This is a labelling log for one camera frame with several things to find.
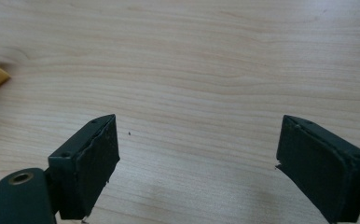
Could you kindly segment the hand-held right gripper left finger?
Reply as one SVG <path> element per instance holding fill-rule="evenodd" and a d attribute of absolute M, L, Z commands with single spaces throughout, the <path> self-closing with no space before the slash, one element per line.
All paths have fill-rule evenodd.
<path fill-rule="evenodd" d="M 116 116 L 93 119 L 48 157 L 48 173 L 58 186 L 56 210 L 62 219 L 90 215 L 120 161 Z"/>

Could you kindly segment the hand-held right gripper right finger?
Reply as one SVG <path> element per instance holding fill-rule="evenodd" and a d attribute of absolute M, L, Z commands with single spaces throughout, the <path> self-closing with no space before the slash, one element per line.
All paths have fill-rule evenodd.
<path fill-rule="evenodd" d="M 360 148 L 306 119 L 283 117 L 276 153 L 284 172 L 329 223 L 360 216 Z"/>

